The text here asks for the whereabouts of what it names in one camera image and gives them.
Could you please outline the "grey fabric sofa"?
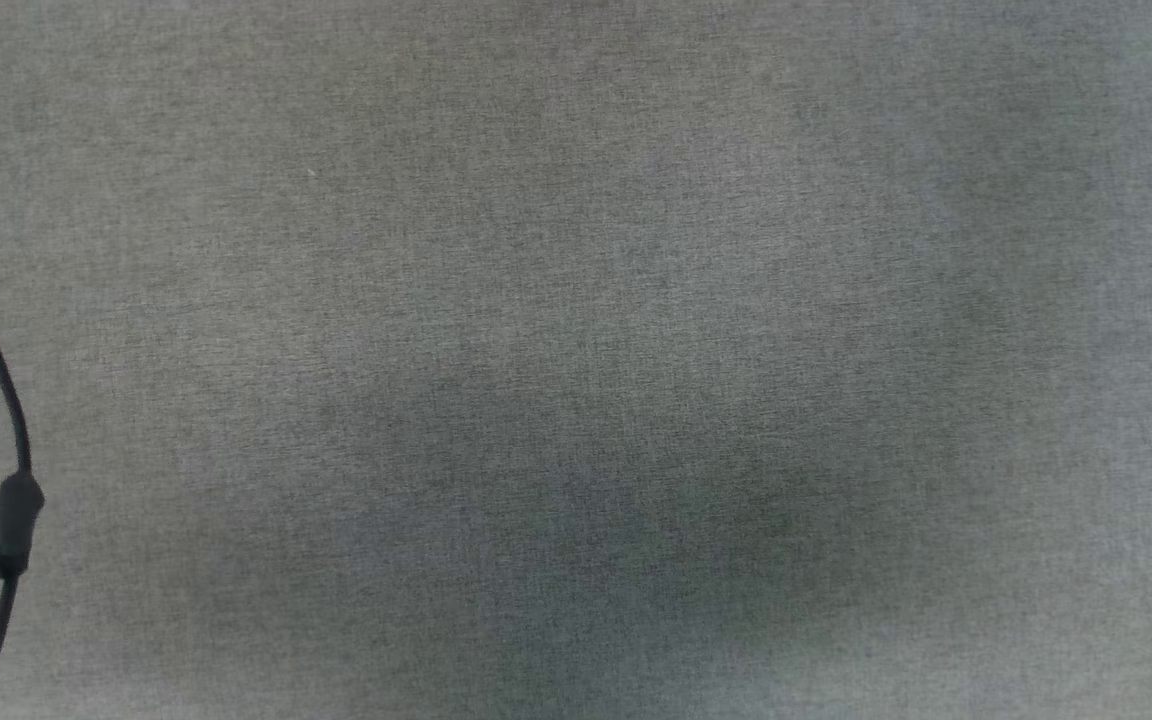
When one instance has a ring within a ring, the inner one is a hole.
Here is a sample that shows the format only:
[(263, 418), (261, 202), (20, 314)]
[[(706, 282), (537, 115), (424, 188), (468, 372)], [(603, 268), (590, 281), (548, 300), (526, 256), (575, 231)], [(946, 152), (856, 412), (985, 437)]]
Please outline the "grey fabric sofa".
[(0, 0), (0, 720), (1152, 720), (1152, 0)]

